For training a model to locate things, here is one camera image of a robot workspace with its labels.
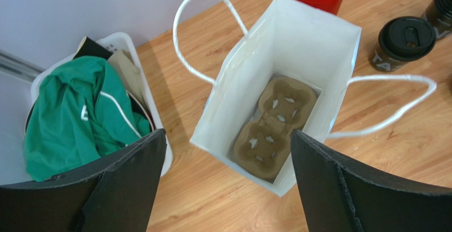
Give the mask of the single cardboard cup carrier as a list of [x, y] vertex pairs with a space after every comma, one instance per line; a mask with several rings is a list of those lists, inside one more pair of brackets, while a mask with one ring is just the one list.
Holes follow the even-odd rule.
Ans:
[[317, 101], [315, 91], [298, 80], [271, 80], [258, 101], [260, 116], [247, 123], [232, 149], [236, 163], [260, 179], [276, 179], [290, 154], [290, 135], [302, 129]]

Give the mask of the single dark plastic cup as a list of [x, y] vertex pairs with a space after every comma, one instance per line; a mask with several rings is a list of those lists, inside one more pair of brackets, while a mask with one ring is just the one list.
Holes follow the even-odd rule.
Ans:
[[405, 66], [407, 63], [409, 61], [403, 60], [402, 57], [389, 52], [379, 44], [375, 46], [373, 54], [370, 55], [371, 66], [381, 72], [393, 72]]

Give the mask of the white paper bag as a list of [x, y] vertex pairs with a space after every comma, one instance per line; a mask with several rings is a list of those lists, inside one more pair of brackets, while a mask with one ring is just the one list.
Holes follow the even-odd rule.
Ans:
[[[185, 68], [212, 90], [190, 142], [278, 196], [296, 183], [293, 131], [319, 142], [368, 135], [436, 90], [434, 80], [420, 75], [353, 76], [361, 28], [295, 0], [273, 0], [250, 29], [223, 0], [244, 35], [211, 78], [192, 67], [179, 47], [179, 20], [191, 1], [176, 13], [173, 44]], [[376, 125], [332, 132], [348, 86], [360, 81], [418, 82], [428, 89]]]

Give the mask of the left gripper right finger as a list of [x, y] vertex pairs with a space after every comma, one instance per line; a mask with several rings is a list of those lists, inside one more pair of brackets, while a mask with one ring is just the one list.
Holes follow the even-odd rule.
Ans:
[[294, 131], [291, 154], [310, 231], [451, 231], [451, 189], [373, 168]]

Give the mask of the stack of black cups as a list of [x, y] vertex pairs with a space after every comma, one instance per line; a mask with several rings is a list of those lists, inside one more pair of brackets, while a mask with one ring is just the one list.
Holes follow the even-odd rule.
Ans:
[[431, 24], [437, 40], [446, 38], [451, 34], [451, 0], [433, 0], [421, 18]]

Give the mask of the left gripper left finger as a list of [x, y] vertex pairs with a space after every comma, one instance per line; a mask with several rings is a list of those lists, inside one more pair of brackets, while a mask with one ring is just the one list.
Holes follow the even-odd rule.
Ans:
[[1, 186], [1, 231], [146, 231], [166, 132], [44, 182]]

